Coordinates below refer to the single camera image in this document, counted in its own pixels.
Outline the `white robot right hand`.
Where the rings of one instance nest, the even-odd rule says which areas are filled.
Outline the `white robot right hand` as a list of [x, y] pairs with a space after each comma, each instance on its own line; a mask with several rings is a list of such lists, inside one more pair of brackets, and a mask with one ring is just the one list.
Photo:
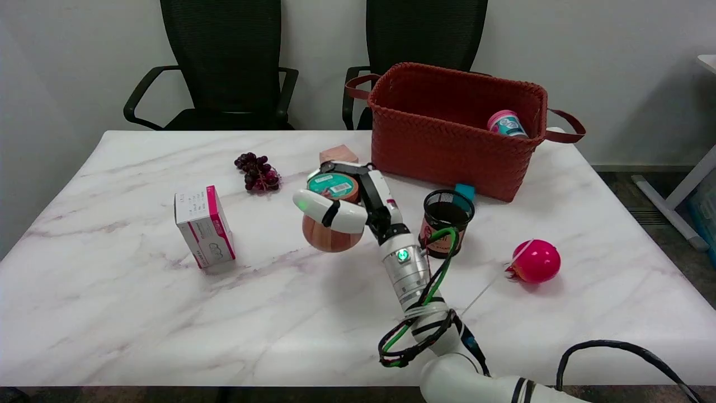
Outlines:
[[332, 200], [309, 189], [299, 189], [293, 195], [293, 202], [304, 216], [341, 233], [359, 233], [368, 227], [379, 245], [409, 233], [383, 173], [373, 163], [360, 165], [330, 160], [321, 163], [309, 178], [319, 174], [343, 174], [355, 180], [359, 203]]

